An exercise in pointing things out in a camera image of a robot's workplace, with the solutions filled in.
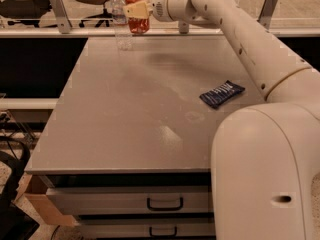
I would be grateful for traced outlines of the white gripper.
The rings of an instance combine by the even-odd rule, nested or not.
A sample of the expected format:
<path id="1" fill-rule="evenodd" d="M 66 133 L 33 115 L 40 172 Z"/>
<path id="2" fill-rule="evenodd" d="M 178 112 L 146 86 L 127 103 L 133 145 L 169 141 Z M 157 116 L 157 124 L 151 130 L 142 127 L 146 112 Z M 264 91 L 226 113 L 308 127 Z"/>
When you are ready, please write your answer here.
<path id="1" fill-rule="evenodd" d="M 127 18 L 148 19 L 153 16 L 160 22 L 172 22 L 168 9 L 169 0 L 139 0 L 123 7 Z"/>

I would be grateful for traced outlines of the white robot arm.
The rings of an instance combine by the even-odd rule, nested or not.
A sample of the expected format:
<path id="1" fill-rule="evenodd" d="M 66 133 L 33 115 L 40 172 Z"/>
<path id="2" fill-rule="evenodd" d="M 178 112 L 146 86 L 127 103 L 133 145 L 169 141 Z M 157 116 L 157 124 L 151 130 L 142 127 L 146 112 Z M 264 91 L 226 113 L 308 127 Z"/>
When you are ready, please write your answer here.
<path id="1" fill-rule="evenodd" d="M 264 102 L 218 127 L 211 155 L 217 240 L 316 240 L 320 73 L 234 0 L 141 0 L 129 18 L 219 28 Z"/>

